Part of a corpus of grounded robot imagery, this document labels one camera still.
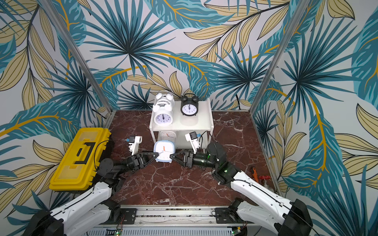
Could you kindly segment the white chrome twin-bell alarm clock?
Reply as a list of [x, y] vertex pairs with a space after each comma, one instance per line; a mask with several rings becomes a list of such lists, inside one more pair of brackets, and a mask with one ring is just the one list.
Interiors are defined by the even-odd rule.
[[157, 112], [160, 108], [168, 112], [171, 112], [173, 110], [175, 100], [172, 94], [158, 93], [155, 99], [156, 103], [153, 105], [154, 112]]

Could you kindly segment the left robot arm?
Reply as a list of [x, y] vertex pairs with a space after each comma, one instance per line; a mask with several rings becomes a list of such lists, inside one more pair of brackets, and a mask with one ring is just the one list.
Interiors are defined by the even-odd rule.
[[86, 192], [53, 210], [35, 213], [24, 231], [25, 236], [79, 236], [109, 219], [116, 221], [120, 205], [111, 196], [123, 186], [126, 172], [136, 172], [153, 162], [157, 152], [142, 152], [124, 161], [105, 158], [100, 162], [99, 182]]

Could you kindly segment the light blue square alarm clock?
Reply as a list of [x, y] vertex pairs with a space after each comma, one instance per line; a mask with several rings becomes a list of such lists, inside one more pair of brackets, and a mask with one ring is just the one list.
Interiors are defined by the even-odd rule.
[[175, 153], [175, 144], [171, 141], [161, 140], [154, 144], [154, 152], [158, 153], [156, 162], [171, 163], [171, 154]]

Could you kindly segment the white square alarm clock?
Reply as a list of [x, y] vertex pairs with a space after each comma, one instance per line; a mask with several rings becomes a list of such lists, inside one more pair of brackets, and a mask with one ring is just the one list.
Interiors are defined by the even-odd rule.
[[177, 138], [176, 133], [173, 131], [161, 131], [159, 135], [160, 135], [160, 138], [159, 138], [160, 140], [170, 141], [173, 143], [175, 143], [176, 138]]

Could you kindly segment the black twin-bell alarm clock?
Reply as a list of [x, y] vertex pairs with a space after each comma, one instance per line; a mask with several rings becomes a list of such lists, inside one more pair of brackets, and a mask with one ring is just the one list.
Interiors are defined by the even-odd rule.
[[192, 117], [198, 113], [199, 98], [192, 92], [186, 92], [181, 98], [181, 112], [184, 116]]

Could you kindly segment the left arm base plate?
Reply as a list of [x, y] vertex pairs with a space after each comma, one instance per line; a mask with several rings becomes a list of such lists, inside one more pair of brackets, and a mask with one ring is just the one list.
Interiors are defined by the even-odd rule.
[[121, 208], [117, 212], [111, 213], [110, 218], [102, 225], [133, 225], [136, 219], [136, 208]]

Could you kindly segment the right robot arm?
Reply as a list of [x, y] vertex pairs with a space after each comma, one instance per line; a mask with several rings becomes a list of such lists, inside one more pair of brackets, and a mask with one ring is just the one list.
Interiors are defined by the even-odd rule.
[[286, 199], [250, 178], [244, 171], [227, 160], [226, 150], [211, 142], [206, 153], [181, 151], [170, 155], [170, 159], [183, 167], [212, 168], [212, 177], [221, 185], [243, 194], [255, 205], [236, 200], [230, 206], [233, 214], [241, 220], [252, 222], [270, 230], [278, 236], [308, 236], [313, 228], [307, 206], [300, 200]]

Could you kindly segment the white matte twin-bell alarm clock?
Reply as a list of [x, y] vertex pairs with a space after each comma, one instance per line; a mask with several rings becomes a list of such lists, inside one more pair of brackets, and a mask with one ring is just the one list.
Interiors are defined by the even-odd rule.
[[173, 123], [173, 106], [170, 102], [159, 101], [153, 105], [153, 121], [158, 126], [168, 126]]

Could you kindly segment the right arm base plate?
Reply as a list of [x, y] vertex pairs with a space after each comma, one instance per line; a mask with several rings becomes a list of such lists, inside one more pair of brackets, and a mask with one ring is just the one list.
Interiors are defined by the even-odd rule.
[[236, 211], [228, 207], [217, 207], [213, 211], [212, 215], [216, 219], [217, 224], [243, 224], [253, 223], [252, 221], [242, 220], [236, 213]]

